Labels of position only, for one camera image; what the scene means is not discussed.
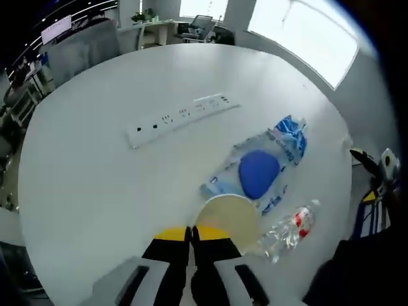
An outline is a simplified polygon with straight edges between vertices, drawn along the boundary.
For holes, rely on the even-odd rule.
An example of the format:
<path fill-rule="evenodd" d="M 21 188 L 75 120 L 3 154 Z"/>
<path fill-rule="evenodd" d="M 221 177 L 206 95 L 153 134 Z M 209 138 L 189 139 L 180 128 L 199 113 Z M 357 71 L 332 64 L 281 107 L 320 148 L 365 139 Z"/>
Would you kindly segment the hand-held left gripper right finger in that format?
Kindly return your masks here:
<path fill-rule="evenodd" d="M 254 270 L 223 230 L 194 226 L 191 245 L 196 271 L 191 293 L 196 305 L 269 305 Z"/>

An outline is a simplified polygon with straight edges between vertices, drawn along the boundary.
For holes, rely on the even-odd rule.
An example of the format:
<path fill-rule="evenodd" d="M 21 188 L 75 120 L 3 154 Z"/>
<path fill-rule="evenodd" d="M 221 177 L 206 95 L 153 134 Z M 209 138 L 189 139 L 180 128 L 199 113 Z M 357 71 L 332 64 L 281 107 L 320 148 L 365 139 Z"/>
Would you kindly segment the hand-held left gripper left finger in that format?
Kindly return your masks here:
<path fill-rule="evenodd" d="M 142 256 L 133 256 L 92 286 L 82 305 L 179 305 L 186 286 L 190 227 L 157 234 Z"/>

